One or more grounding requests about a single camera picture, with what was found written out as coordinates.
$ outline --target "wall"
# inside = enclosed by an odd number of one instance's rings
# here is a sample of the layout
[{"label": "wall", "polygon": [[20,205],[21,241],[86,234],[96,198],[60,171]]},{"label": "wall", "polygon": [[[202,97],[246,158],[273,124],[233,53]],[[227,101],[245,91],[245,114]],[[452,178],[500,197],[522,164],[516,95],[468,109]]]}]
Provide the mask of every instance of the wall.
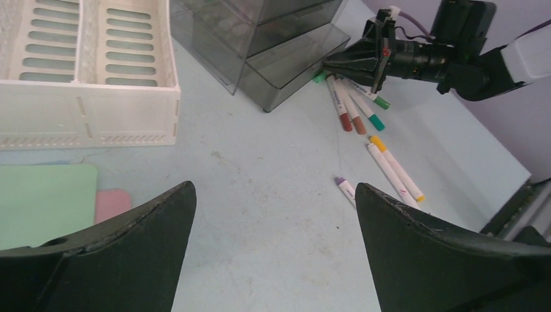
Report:
[{"label": "wall", "polygon": [[[441,0],[363,0],[374,12],[395,5],[428,30]],[[494,18],[484,51],[508,44],[518,35],[551,18],[550,0],[494,0]],[[419,31],[400,19],[408,35]],[[532,173],[533,181],[551,177],[551,79],[465,106]]]}]

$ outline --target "yellow marker cap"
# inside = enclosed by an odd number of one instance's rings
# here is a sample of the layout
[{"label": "yellow marker cap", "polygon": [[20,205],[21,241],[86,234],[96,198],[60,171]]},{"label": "yellow marker cap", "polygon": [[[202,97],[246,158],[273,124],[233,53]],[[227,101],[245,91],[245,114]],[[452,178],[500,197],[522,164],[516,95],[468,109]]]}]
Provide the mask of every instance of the yellow marker cap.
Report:
[{"label": "yellow marker cap", "polygon": [[383,141],[381,141],[381,139],[378,136],[374,135],[374,136],[370,137],[369,141],[371,141],[371,143],[375,144],[377,146],[377,148],[379,148],[381,153],[383,153],[384,151],[387,150],[387,147],[385,146]]}]

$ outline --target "table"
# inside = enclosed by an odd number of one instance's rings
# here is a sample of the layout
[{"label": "table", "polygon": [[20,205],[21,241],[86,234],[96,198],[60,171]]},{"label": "table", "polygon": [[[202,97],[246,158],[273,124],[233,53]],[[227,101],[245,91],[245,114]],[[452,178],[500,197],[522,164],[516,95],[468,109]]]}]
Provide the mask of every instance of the table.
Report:
[{"label": "table", "polygon": [[[337,25],[354,42],[373,15],[349,0]],[[198,208],[173,311],[379,311],[357,215],[333,182],[344,176],[397,197],[367,137],[340,128],[325,84],[265,114],[175,50],[175,146],[2,152],[0,164],[94,164],[99,189],[125,189],[134,205],[191,180]],[[389,79],[381,95],[393,106],[377,111],[380,137],[425,192],[422,210],[478,231],[529,177],[435,85]]]}]

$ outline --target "green cloth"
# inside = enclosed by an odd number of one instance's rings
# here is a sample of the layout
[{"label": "green cloth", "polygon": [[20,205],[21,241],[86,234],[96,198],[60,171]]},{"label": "green cloth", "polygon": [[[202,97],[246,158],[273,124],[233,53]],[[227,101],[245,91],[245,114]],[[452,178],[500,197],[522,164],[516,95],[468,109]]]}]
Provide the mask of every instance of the green cloth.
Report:
[{"label": "green cloth", "polygon": [[0,166],[0,250],[36,247],[94,225],[89,164]]}]

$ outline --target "purple marker cap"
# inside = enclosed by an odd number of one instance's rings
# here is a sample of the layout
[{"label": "purple marker cap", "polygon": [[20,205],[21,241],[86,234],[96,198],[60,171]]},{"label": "purple marker cap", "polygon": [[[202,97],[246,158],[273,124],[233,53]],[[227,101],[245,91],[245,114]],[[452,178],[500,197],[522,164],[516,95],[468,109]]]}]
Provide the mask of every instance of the purple marker cap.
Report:
[{"label": "purple marker cap", "polygon": [[335,178],[335,182],[336,182],[337,185],[341,185],[345,181],[346,181],[346,179],[344,179],[343,177],[336,177]]}]

